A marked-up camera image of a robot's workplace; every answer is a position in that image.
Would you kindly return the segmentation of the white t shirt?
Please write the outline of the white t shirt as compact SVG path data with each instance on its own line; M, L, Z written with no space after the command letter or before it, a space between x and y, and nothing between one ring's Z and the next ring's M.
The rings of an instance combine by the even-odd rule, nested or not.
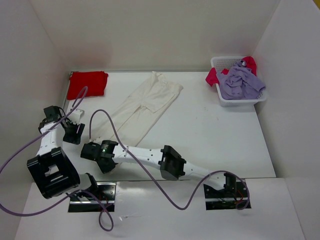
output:
M153 71L110 115L121 141L136 147L182 90L181 84Z

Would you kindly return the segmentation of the red t shirt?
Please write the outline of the red t shirt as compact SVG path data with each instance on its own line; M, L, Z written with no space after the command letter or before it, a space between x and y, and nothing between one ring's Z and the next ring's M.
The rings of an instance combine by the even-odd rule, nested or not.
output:
M84 87L86 97L101 97L105 94L109 75L104 71L73 72L69 77L67 100L75 100Z

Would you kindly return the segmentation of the lavender t shirt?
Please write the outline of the lavender t shirt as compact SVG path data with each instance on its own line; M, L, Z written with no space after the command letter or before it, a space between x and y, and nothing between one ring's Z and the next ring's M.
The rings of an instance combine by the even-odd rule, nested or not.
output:
M266 89L266 85L246 67L244 60L237 61L227 75L216 74L220 94L225 100L254 100Z

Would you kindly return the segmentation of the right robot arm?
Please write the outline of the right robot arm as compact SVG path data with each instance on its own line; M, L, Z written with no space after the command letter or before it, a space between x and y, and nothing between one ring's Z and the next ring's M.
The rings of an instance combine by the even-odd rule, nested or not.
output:
M167 181L201 180L219 192L231 198L237 194L237 179L227 172L213 173L210 170L196 166L186 161L171 146L147 149L133 146L122 146L112 140L104 140L101 144L89 142L83 145L80 153L83 159L97 163L101 172L106 174L122 163L138 164L151 167L160 172L161 177Z

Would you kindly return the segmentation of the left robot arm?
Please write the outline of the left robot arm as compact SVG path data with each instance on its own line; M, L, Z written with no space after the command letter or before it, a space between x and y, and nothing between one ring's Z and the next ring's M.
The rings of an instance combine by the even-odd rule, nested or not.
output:
M63 142L79 145L85 124L81 123L84 111L76 109L63 119L64 112L58 106L44 109L45 118L38 130L46 134L36 156L27 161L27 168L40 193L46 199L80 190L88 200L96 199L100 188L89 173L78 174L64 152Z

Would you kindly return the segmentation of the pink t shirt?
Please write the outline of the pink t shirt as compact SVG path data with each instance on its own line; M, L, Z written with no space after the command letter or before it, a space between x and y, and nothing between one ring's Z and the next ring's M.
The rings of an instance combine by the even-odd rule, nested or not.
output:
M205 81L212 87L214 84L220 84L217 73L227 75L229 69L239 60L246 63L246 67L251 69L252 73L257 76L257 64L252 56L218 56L210 60L211 70L209 71Z

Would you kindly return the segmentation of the white laundry basket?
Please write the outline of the white laundry basket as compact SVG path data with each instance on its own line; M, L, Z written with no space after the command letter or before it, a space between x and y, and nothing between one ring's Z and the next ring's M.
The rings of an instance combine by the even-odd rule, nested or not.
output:
M254 106L267 100L267 88L258 77L252 56L218 56L210 60L206 82L215 86L222 107Z

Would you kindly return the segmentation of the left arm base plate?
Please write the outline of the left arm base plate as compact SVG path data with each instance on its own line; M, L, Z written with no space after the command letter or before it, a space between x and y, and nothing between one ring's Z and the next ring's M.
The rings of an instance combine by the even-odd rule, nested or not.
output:
M93 194L101 201L109 212L115 210L116 187L115 182L97 182L98 191ZM69 213L98 213L103 208L87 193L76 193L69 200Z

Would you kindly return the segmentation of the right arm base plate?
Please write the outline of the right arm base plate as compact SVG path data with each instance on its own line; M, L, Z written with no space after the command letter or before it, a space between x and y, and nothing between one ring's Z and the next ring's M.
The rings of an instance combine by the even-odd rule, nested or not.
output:
M247 186L240 181L235 183L236 185L231 191L215 190L213 187L204 184L205 209L207 211L250 209L251 204L247 204Z

